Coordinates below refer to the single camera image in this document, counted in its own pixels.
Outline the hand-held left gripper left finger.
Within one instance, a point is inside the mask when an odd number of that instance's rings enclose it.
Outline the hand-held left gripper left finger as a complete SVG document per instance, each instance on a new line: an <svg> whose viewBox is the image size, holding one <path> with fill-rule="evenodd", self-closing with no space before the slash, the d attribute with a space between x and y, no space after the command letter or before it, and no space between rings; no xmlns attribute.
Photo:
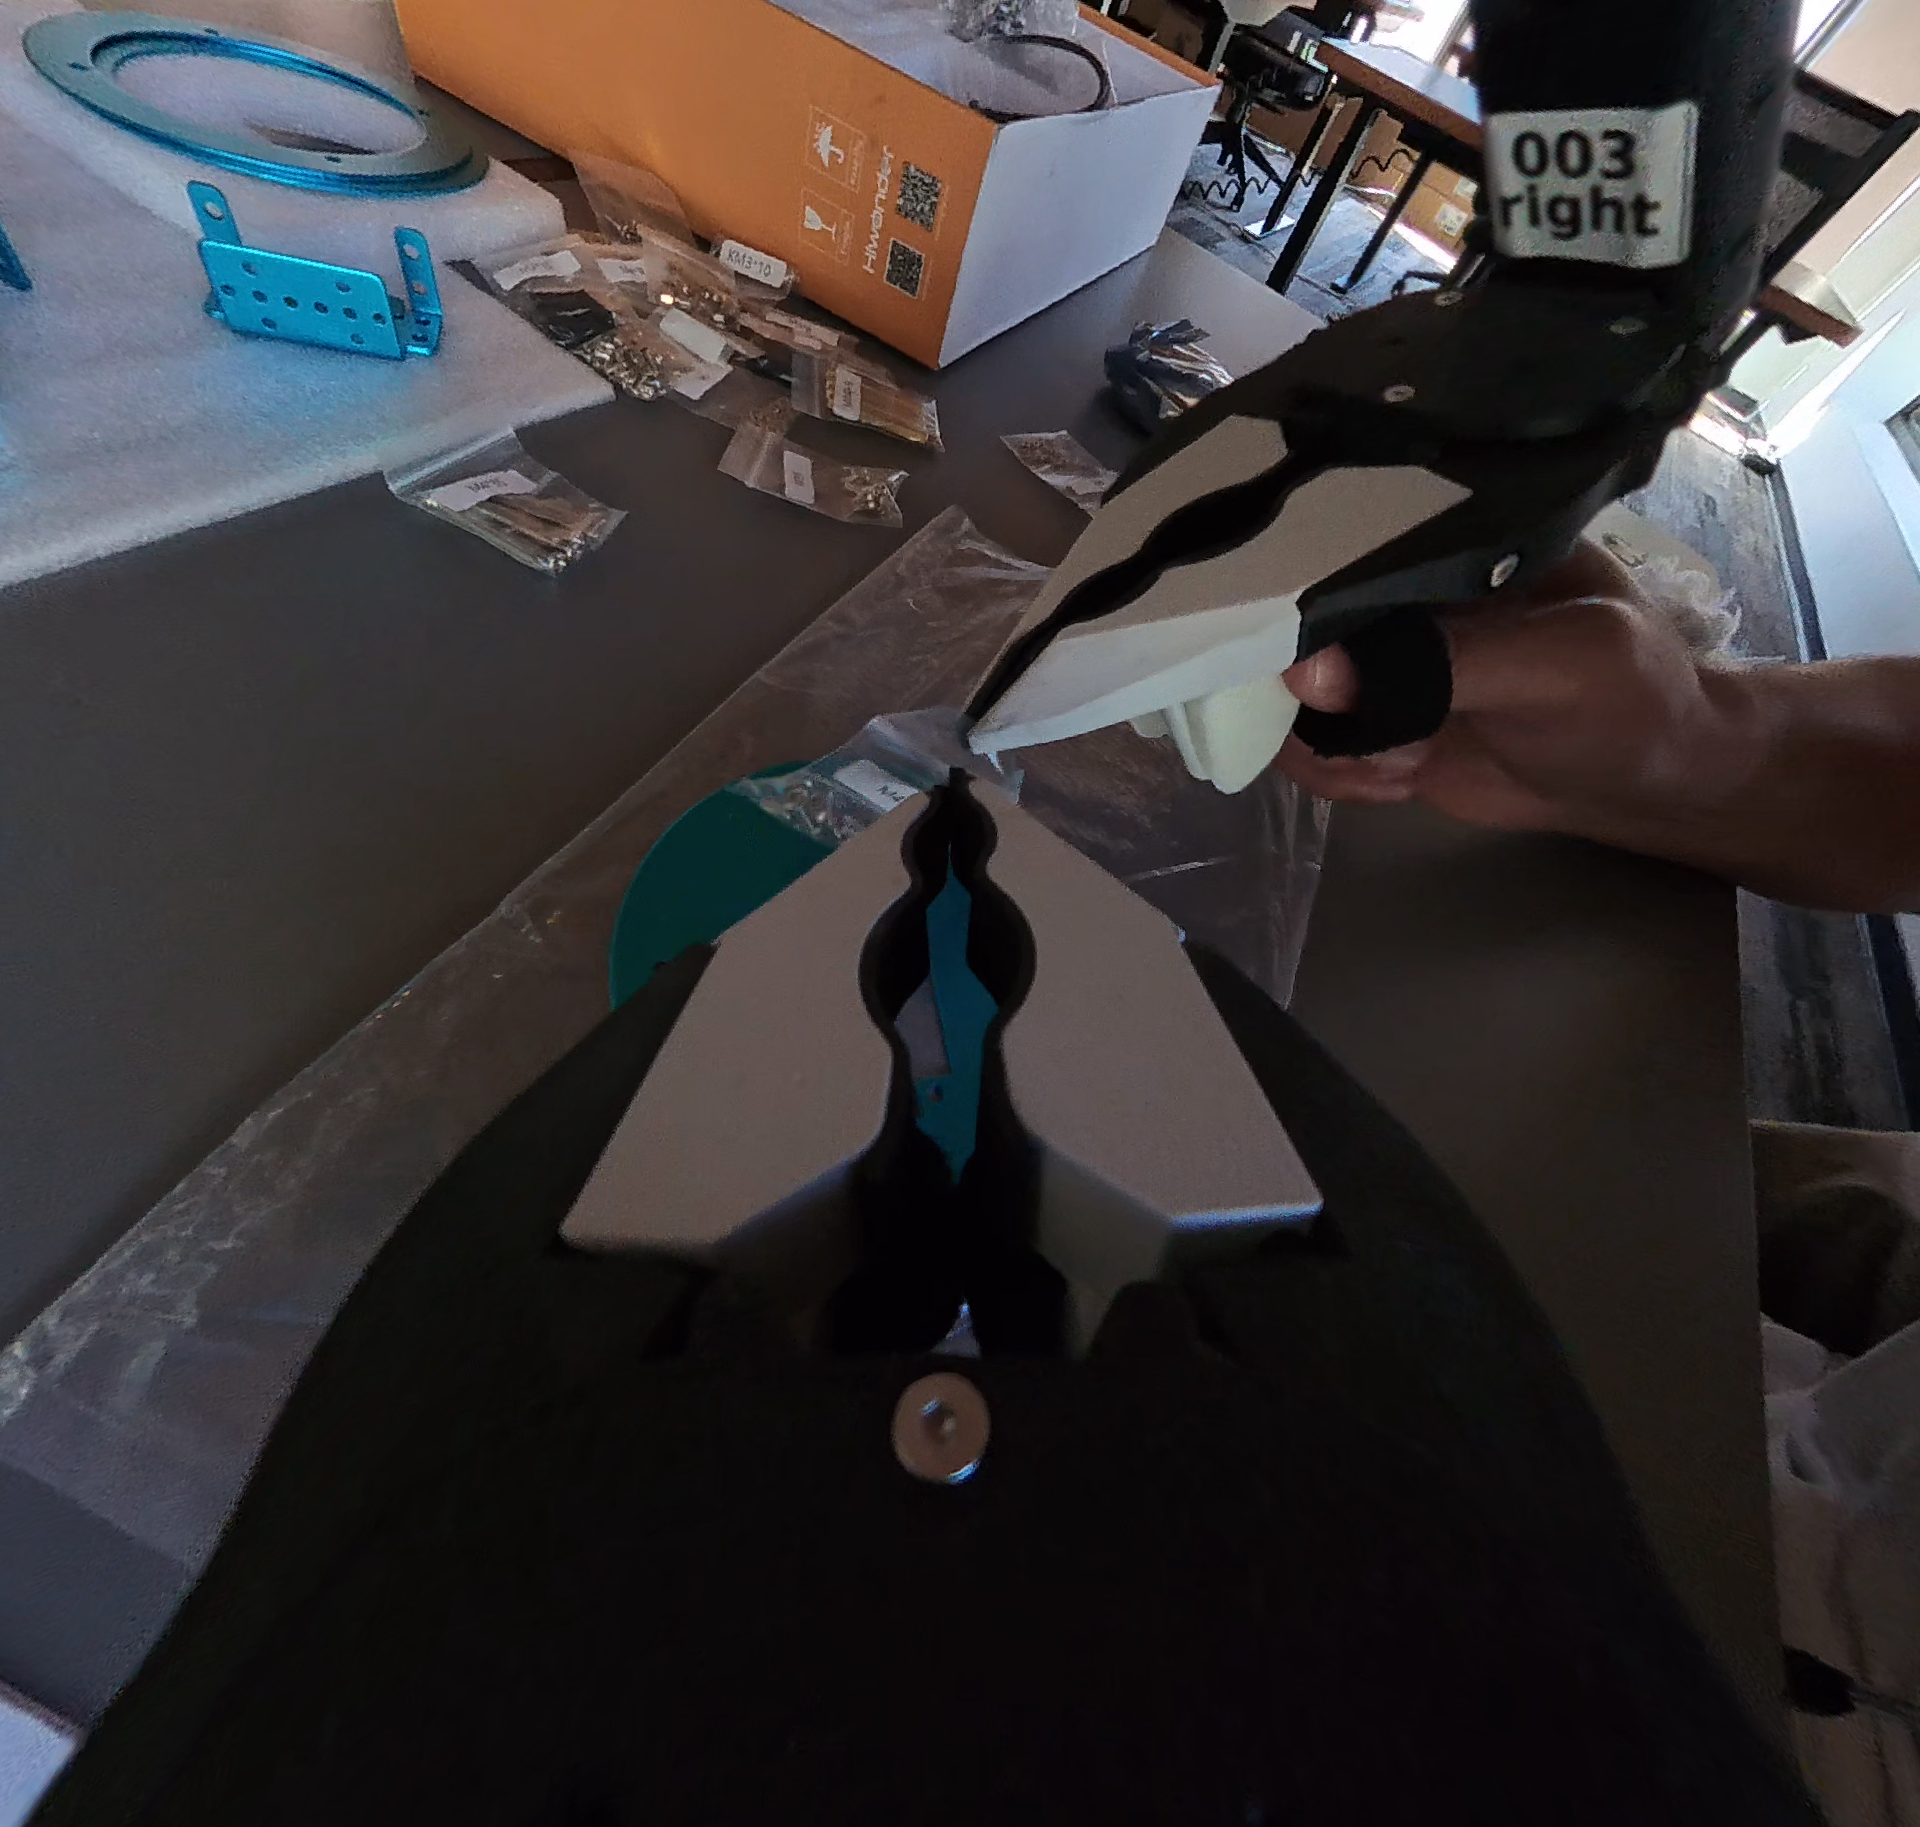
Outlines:
<svg viewBox="0 0 1920 1827"><path fill-rule="evenodd" d="M571 1249L750 1284L836 1351L954 1330L954 1180L916 1088L946 1074L943 811L908 794L716 941L563 1214Z"/></svg>

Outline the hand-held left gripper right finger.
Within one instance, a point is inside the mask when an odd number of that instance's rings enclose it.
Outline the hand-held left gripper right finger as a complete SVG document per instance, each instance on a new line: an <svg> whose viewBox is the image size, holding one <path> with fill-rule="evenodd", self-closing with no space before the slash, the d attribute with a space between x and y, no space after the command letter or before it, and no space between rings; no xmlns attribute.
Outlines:
<svg viewBox="0 0 1920 1827"><path fill-rule="evenodd" d="M1000 789L972 794L987 886L1024 929L998 1023L1038 1148L1035 1247L1083 1353L1126 1284L1306 1233L1324 1201L1173 920Z"/></svg>

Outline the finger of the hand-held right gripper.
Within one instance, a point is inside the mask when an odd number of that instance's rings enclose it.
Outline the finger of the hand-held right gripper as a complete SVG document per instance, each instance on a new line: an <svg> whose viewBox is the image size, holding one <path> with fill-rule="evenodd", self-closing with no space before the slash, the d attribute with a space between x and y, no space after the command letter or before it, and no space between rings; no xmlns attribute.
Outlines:
<svg viewBox="0 0 1920 1827"><path fill-rule="evenodd" d="M1419 467L1318 468L1283 488L1261 543L1280 550L1280 570L1294 579L1291 662L1302 656L1306 588L1465 496L1462 487ZM1283 670L1269 677L991 674L966 706L968 748L1000 759L1126 724L1146 739L1169 740L1188 768L1265 768L1301 711L1283 688Z"/></svg>
<svg viewBox="0 0 1920 1827"><path fill-rule="evenodd" d="M1294 656L1294 579L1261 543L1283 429L1229 415L1099 507L996 657L1003 677L1269 677Z"/></svg>

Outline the teal round metal plate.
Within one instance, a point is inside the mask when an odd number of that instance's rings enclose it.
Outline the teal round metal plate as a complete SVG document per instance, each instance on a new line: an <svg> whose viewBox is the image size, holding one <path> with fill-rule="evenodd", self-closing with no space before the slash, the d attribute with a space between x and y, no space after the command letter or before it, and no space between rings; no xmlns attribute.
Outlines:
<svg viewBox="0 0 1920 1827"><path fill-rule="evenodd" d="M733 794L733 784L687 807L641 858L614 913L611 1004L633 998L660 965L712 942L836 851L781 827ZM952 877L926 919L927 974L898 1012L916 1125L952 1173L972 1159L991 1017L990 989L968 961L970 922L972 897Z"/></svg>

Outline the small clear screw bag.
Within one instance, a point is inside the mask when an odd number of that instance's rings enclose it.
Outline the small clear screw bag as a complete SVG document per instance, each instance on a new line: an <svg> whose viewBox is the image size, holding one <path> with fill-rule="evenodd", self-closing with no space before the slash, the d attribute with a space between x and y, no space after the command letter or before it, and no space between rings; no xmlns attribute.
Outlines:
<svg viewBox="0 0 1920 1827"><path fill-rule="evenodd" d="M1019 801L1019 764L972 751L966 733L957 709L885 714L823 759L735 781L731 791L829 851L943 789L956 768Z"/></svg>

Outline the large clear plastic bag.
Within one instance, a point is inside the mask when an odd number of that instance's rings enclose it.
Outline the large clear plastic bag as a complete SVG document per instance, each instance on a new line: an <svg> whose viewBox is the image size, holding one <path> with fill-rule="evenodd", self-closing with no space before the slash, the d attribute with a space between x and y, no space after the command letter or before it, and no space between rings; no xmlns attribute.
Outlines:
<svg viewBox="0 0 1920 1827"><path fill-rule="evenodd" d="M74 1736L191 1590L290 1385L433 1177L609 1008L614 913L712 791L957 709L1043 570L923 524L4 1348L4 1718Z"/></svg>

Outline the person's right hand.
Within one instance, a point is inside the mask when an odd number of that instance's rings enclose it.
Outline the person's right hand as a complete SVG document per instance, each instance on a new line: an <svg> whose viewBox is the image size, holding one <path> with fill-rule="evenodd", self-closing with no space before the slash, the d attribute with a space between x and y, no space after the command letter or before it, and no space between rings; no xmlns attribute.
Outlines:
<svg viewBox="0 0 1920 1827"><path fill-rule="evenodd" d="M1604 550L1576 549L1539 586L1440 626L1453 709L1435 734L1331 759L1291 733L1280 774L1324 801L1419 802L1666 858L1740 776L1740 669L1695 650Z"/></svg>

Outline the small bag of nuts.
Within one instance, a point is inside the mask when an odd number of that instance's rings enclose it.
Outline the small bag of nuts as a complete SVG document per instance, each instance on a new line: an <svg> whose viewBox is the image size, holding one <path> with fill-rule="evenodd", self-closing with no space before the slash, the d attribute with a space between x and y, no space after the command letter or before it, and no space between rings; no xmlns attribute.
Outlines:
<svg viewBox="0 0 1920 1827"><path fill-rule="evenodd" d="M1099 510L1116 481L1116 470L1063 429L1010 432L1000 443L1024 470L1087 517Z"/></svg>

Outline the labelled bag of short screws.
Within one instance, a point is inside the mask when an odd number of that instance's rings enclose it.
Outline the labelled bag of short screws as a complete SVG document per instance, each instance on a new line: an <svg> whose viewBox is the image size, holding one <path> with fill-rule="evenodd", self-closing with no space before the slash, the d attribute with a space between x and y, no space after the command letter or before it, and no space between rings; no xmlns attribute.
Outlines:
<svg viewBox="0 0 1920 1827"><path fill-rule="evenodd" d="M839 524L905 529L907 470L845 461L814 445L804 415L755 406L731 422L717 470L785 507Z"/></svg>

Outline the orange cardboard box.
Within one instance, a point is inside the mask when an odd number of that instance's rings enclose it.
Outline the orange cardboard box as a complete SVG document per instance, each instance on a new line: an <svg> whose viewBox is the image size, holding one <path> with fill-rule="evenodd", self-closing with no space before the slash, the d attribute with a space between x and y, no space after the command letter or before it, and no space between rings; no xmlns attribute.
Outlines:
<svg viewBox="0 0 1920 1827"><path fill-rule="evenodd" d="M1158 241L1216 86L1087 9L1068 45L937 0L394 0L420 75L940 368Z"/></svg>

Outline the bag of long screws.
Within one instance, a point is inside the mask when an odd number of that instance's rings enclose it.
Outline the bag of long screws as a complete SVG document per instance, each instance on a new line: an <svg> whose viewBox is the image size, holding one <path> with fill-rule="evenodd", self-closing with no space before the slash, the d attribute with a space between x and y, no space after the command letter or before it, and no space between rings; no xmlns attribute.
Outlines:
<svg viewBox="0 0 1920 1827"><path fill-rule="evenodd" d="M406 458L383 479L405 506L548 576L594 557L627 519L534 458L511 429Z"/></svg>

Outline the person's white shirt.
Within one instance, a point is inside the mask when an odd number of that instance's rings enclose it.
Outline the person's white shirt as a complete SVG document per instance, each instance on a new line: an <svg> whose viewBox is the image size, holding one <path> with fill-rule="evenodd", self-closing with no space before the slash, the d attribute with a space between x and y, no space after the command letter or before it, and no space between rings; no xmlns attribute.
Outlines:
<svg viewBox="0 0 1920 1827"><path fill-rule="evenodd" d="M1763 1320L1763 1414L1784 1647L1853 1707L1789 1710L1827 1822L1918 1821L1918 1327L1845 1360Z"/></svg>

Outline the white foam sheet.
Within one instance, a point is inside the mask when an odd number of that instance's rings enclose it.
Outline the white foam sheet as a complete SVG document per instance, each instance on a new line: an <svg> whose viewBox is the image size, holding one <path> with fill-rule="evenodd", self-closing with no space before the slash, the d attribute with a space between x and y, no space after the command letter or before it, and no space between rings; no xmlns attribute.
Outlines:
<svg viewBox="0 0 1920 1827"><path fill-rule="evenodd" d="M405 468L458 443L611 401L589 368L454 272L562 234L563 211L499 163L462 192L374 202L260 181L113 127L60 91L26 34L74 0L4 0L4 582L14 584ZM394 232L435 256L430 357L367 357L211 319L187 185L236 206L248 244L376 272Z"/></svg>

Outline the wood-topped black-frame desk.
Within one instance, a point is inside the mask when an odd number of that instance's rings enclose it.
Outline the wood-topped black-frame desk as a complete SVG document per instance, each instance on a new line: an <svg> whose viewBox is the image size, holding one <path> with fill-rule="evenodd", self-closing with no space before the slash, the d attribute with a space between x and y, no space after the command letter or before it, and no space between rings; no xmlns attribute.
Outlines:
<svg viewBox="0 0 1920 1827"><path fill-rule="evenodd" d="M1395 197L1389 216L1366 247L1371 254L1379 252L1410 195L1433 167L1447 167L1473 181L1478 181L1483 173L1483 117L1469 82L1398 46L1371 41L1324 38L1318 46L1318 64L1329 72L1329 98L1266 216L1261 226L1266 236L1283 225L1283 210L1309 175L1320 141L1335 121L1335 106L1354 98L1359 112L1348 133L1335 144L1326 170L1309 185L1305 207L1280 241L1265 276L1266 287L1280 295L1301 270L1379 116L1391 116L1400 123L1403 138L1415 149L1415 167L1410 181ZM1861 331L1834 283L1798 259L1784 259L1763 276L1751 309L1751 325L1735 339L1733 351L1747 351L1763 327L1776 327L1784 342L1819 339L1838 349L1853 344Z"/></svg>

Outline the blue metal U bracket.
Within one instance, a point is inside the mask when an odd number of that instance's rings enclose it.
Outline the blue metal U bracket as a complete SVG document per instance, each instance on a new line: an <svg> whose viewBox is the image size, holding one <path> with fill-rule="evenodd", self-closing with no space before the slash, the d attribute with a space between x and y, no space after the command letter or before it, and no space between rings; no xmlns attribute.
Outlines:
<svg viewBox="0 0 1920 1827"><path fill-rule="evenodd" d="M188 181L187 195L201 228L203 311L229 331L394 362L438 356L444 306L420 232L394 232L394 293L376 272L246 244L210 181Z"/></svg>

